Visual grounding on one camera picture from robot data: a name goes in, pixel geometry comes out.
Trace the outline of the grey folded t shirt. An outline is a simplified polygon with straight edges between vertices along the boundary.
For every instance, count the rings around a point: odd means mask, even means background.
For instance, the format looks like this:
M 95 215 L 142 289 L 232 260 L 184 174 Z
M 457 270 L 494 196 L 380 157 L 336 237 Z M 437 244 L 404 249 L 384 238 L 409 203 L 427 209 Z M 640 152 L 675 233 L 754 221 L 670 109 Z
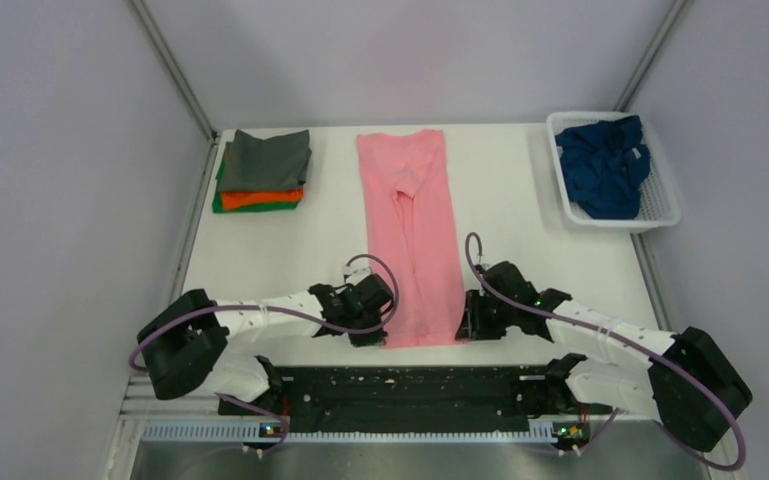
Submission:
M 308 130 L 267 139 L 237 130 L 223 161 L 217 190 L 283 192 L 302 188 L 307 183 L 311 157 Z

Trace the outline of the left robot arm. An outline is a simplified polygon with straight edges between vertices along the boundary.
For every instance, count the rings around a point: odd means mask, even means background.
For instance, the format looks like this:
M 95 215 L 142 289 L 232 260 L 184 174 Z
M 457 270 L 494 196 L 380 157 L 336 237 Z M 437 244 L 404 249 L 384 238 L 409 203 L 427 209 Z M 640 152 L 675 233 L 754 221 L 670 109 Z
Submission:
M 195 289 L 138 333 L 129 363 L 148 374 L 159 400 L 219 393 L 268 413 L 279 404 L 280 379 L 256 344 L 346 334 L 354 346 L 380 345 L 398 300 L 398 288 L 368 269 L 342 285 L 260 301 L 216 301 Z

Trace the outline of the blue t shirt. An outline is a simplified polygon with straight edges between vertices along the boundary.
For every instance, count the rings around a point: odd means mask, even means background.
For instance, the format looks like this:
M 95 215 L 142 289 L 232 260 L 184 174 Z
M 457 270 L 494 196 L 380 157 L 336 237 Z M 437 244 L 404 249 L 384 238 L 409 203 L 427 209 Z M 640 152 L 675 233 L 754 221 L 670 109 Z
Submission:
M 639 116 L 566 128 L 555 141 L 571 202 L 595 220 L 637 217 L 641 185 L 651 173 L 651 151 Z

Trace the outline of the pink t shirt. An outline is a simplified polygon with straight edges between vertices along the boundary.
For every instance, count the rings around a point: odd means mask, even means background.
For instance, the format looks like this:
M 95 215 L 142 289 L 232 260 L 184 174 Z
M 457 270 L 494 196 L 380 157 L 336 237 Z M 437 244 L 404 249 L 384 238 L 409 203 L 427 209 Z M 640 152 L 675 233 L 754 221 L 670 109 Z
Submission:
M 386 345 L 451 345 L 464 313 L 465 287 L 444 134 L 366 134 L 356 145 L 368 250 L 387 264 L 399 288 Z

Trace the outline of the aluminium frame post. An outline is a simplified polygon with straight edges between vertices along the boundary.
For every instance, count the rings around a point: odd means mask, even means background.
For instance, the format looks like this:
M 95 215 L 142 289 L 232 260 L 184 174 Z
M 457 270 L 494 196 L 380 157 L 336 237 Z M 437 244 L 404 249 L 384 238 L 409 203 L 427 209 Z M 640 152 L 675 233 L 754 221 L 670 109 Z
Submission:
M 160 25 L 151 12 L 148 2 L 144 0 L 127 0 L 126 4 L 135 14 L 136 20 L 146 34 L 151 48 L 158 56 L 167 77 L 183 101 L 189 115 L 195 121 L 199 131 L 208 141 L 213 141 L 217 136 L 216 129 L 208 119 L 183 69 L 175 58 Z
M 628 111 L 631 104 L 643 88 L 647 77 L 655 68 L 670 39 L 674 36 L 689 11 L 694 0 L 674 0 L 670 3 L 664 18 L 660 22 L 652 40 L 646 47 L 631 77 L 626 82 L 619 98 L 613 106 L 614 111 Z

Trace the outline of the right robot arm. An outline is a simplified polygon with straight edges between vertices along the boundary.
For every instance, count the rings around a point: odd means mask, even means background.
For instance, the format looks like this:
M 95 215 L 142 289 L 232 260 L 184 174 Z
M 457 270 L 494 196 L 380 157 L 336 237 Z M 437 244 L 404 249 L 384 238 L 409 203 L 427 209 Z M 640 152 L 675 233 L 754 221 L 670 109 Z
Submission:
M 549 404 L 598 404 L 646 417 L 683 446 L 710 452 L 753 401 L 749 386 L 705 331 L 652 330 L 609 317 L 566 292 L 537 291 L 508 261 L 472 265 L 461 336 L 496 340 L 517 329 L 567 349 L 551 363 Z

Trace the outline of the right aluminium frame post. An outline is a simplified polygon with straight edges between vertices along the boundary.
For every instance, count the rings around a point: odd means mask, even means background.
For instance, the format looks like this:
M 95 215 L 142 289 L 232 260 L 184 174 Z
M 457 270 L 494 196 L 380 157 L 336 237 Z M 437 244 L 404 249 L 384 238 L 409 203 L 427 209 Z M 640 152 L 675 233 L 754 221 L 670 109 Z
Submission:
M 613 106 L 614 111 L 628 111 L 631 104 L 643 88 L 647 77 L 655 68 L 670 39 L 674 36 L 689 11 L 694 0 L 674 0 L 670 3 L 664 18 L 660 22 L 652 40 L 646 47 L 631 77 L 626 82 L 619 98 Z

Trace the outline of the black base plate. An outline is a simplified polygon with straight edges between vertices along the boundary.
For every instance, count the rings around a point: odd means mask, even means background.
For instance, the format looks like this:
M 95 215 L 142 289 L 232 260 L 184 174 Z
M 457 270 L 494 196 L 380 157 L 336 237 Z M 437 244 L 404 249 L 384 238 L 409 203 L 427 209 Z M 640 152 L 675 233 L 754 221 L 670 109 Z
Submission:
M 608 414 L 581 404 L 546 366 L 276 367 L 256 406 L 293 433 L 525 432 L 546 415 Z

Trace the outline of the white plastic basket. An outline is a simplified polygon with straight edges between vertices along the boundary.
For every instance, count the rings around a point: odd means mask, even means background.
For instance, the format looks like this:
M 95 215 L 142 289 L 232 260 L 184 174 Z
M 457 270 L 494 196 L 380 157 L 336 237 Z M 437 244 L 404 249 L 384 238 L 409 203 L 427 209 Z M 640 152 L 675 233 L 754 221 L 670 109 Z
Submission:
M 567 224 L 575 228 L 607 229 L 635 234 L 674 226 L 680 221 L 681 213 L 669 161 L 655 131 L 646 121 L 642 122 L 642 140 L 651 153 L 651 173 L 640 186 L 641 206 L 638 215 L 627 220 L 593 219 L 569 200 L 562 174 L 561 148 L 556 142 L 556 136 L 568 128 L 599 121 L 615 121 L 630 115 L 629 112 L 620 111 L 565 111 L 551 113 L 546 118 L 558 197 Z

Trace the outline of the left aluminium frame post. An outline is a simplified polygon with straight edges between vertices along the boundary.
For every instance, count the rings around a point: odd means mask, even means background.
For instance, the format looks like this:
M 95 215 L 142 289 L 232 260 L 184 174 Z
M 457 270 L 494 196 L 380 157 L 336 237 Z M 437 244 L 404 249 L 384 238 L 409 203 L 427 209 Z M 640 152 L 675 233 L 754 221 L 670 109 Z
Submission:
M 167 77 L 183 101 L 189 115 L 195 121 L 199 131 L 208 141 L 213 141 L 217 136 L 216 129 L 208 119 L 183 69 L 175 58 L 160 25 L 151 12 L 148 2 L 144 0 L 127 0 L 126 4 L 135 14 L 136 20 L 146 34 L 151 48 L 158 56 Z

